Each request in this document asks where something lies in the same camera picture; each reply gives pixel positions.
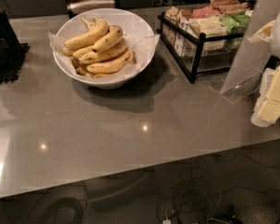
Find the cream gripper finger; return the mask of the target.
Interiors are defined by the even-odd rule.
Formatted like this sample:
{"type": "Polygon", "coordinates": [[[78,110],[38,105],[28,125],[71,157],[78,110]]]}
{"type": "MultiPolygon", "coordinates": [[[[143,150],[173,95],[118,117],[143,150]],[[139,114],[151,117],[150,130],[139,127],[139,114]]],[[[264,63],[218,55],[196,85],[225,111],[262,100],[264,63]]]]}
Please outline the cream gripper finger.
{"type": "Polygon", "coordinates": [[[257,43],[270,44],[272,29],[274,24],[275,21],[269,21],[268,23],[266,23],[249,38],[249,42],[251,44],[257,44],[257,43]]]}
{"type": "Polygon", "coordinates": [[[251,122],[259,127],[269,127],[280,118],[280,65],[267,68],[262,76],[259,98],[251,122]]]}

